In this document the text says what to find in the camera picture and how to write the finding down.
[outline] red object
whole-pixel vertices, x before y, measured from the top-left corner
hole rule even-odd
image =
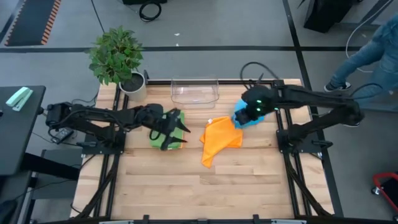
[[[376,174],[373,176],[373,182],[376,185],[376,187],[380,190],[380,192],[383,194],[383,196],[387,199],[387,201],[391,204],[391,206],[398,212],[398,207],[395,205],[395,203],[391,200],[391,198],[386,194],[386,192],[381,188],[381,183],[379,181],[380,178],[392,178],[398,181],[398,174],[393,173],[393,172],[385,172],[381,174]]]

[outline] clear plastic container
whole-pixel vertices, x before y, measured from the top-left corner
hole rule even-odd
[[[218,95],[218,80],[211,77],[194,79],[172,78],[171,98],[178,109],[214,108]]]

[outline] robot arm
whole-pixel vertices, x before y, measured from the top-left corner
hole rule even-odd
[[[285,137],[290,144],[297,144],[308,134],[334,126],[336,124],[356,124],[364,115],[354,99],[314,92],[296,85],[266,86],[256,85],[242,94],[242,100],[247,107],[235,112],[236,121],[246,124],[255,121],[260,116],[278,109],[294,109],[302,106],[319,106],[332,110],[318,119],[303,125],[294,124],[287,130]]]
[[[70,103],[58,103],[47,107],[46,125],[52,129],[72,128],[86,134],[93,135],[97,140],[112,145],[116,142],[116,130],[113,125],[97,126],[90,121],[114,123],[121,131],[131,131],[140,126],[162,133],[166,136],[161,150],[167,150],[173,142],[186,142],[183,139],[170,136],[175,128],[190,132],[181,119],[180,110],[172,109],[164,114],[162,105],[148,104],[134,108],[112,111],[107,109],[91,108]]]

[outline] shoe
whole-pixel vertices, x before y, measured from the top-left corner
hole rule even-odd
[[[343,125],[346,126],[346,127],[349,127],[349,128],[356,128],[356,127],[359,126],[359,122],[356,123],[356,124],[343,124]]]
[[[349,82],[346,82],[345,85],[340,86],[340,87],[334,87],[331,83],[328,83],[323,87],[323,90],[327,93],[333,92],[333,91],[345,91],[351,88],[351,84]]]

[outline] white pot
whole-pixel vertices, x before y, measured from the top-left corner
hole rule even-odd
[[[143,74],[141,74],[139,72],[131,72],[131,73],[138,74],[143,78],[142,86],[136,91],[123,90],[121,83],[119,83],[119,87],[127,96],[129,96],[129,100],[136,101],[136,102],[143,101],[147,97],[147,88],[145,85],[145,83],[146,83],[145,77],[143,76]]]

